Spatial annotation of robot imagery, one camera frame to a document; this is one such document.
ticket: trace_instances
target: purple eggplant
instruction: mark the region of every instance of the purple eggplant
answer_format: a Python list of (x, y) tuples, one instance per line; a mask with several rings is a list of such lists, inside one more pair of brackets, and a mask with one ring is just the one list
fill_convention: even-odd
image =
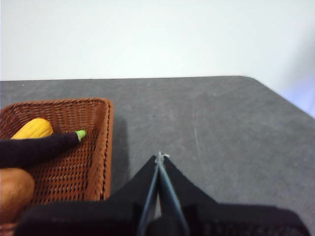
[(84, 130), (39, 139), (0, 140), (0, 168), (23, 167), (48, 161), (80, 143)]

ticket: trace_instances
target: plastic vegetable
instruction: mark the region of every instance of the plastic vegetable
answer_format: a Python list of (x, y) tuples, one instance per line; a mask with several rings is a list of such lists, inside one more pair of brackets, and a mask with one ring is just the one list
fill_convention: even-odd
[(11, 139), (43, 138), (53, 133), (49, 121), (43, 118), (35, 118), (26, 123)]
[(0, 170), (1, 201), (0, 224), (12, 222), (31, 201), (34, 193), (34, 179), (18, 168)]
[(40, 139), (0, 140), (0, 168), (21, 167), (50, 160), (79, 144), (85, 135), (84, 130), (78, 130)]

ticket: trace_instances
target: yellow corn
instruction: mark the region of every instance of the yellow corn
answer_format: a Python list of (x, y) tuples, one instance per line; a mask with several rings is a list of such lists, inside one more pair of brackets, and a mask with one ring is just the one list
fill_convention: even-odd
[(26, 123), (11, 139), (36, 139), (49, 136), (53, 128), (49, 121), (43, 118), (35, 118)]

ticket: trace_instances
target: table surface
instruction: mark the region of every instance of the table surface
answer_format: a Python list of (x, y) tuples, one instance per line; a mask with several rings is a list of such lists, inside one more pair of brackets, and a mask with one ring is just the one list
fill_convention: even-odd
[(315, 121), (251, 78), (2, 81), (0, 85), (1, 107), (27, 100), (112, 100), (112, 192), (161, 150), (218, 202), (286, 207), (315, 234)]

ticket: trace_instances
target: wicker basket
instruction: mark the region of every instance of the wicker basket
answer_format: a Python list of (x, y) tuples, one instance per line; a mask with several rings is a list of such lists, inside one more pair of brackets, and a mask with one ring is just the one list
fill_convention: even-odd
[(85, 129), (81, 144), (49, 162), (27, 168), (35, 179), (30, 206), (52, 201), (102, 201), (110, 194), (113, 104), (104, 98), (15, 103), (1, 109), (0, 138), (12, 137), (33, 118), (55, 133)]

